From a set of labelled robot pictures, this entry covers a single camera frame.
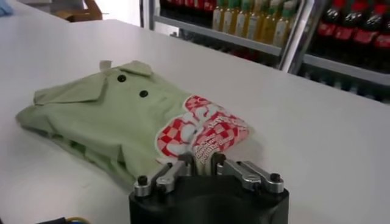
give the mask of red and white checkered print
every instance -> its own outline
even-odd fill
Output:
[[[158,149],[167,156],[177,156],[192,150],[195,157],[204,163],[212,153],[225,151],[249,135],[244,121],[204,98],[191,96],[184,103],[184,108],[189,111],[186,119],[183,116],[175,118],[157,138]],[[193,118],[191,121],[188,121],[189,115]],[[184,126],[188,128],[188,125],[190,130],[194,130],[191,142],[182,139],[182,130]],[[173,152],[169,149],[172,147],[179,147],[183,151]]]

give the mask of black button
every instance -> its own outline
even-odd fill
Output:
[[[149,93],[146,90],[142,90],[140,92],[140,97],[142,97],[142,98],[147,97],[147,95],[149,95]]]
[[[118,81],[119,81],[119,82],[124,82],[124,81],[126,81],[126,75],[120,75],[120,76],[118,76]]]

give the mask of screw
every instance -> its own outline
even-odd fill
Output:
[[[138,185],[140,186],[145,186],[147,185],[147,176],[139,176],[138,179],[137,179],[137,182],[138,182]]]
[[[281,180],[279,173],[272,173],[270,178],[271,178],[271,181],[273,181],[275,183],[278,183]]]

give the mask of light green t-shirt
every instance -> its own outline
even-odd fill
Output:
[[[139,61],[39,90],[16,119],[129,184],[156,169],[158,158],[185,152],[202,172],[213,152],[249,134],[241,119]]]

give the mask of red label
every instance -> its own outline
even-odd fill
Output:
[[[187,7],[194,7],[194,0],[184,0],[184,4]]]
[[[184,0],[175,0],[176,5],[184,5]]]
[[[207,99],[191,96],[183,107],[187,112],[157,133],[155,145],[166,156],[193,152],[204,164],[214,152],[223,152],[249,135],[243,120]]]
[[[195,9],[203,9],[204,0],[194,0]]]
[[[335,28],[336,25],[320,22],[318,25],[318,34],[321,36],[331,36]]]
[[[352,36],[353,28],[337,27],[335,38],[339,40],[349,40]]]
[[[353,40],[362,44],[369,44],[377,34],[378,32],[358,30]]]
[[[375,47],[389,48],[390,47],[390,35],[381,34],[374,42]]]
[[[215,5],[213,4],[212,0],[206,0],[205,2],[205,10],[206,11],[213,11],[215,9]]]

